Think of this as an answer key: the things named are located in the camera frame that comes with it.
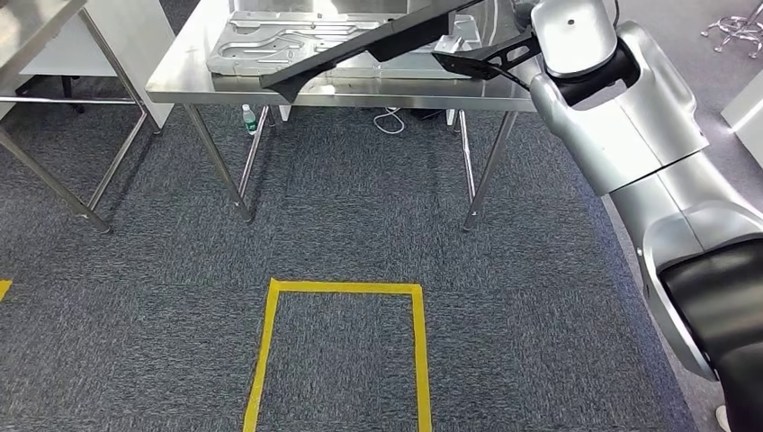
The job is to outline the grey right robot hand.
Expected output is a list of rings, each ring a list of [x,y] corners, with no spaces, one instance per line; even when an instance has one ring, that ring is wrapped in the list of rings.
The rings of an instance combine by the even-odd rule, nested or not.
[[[531,13],[537,5],[537,0],[512,0],[512,9],[514,14],[514,23],[519,31],[532,25]]]

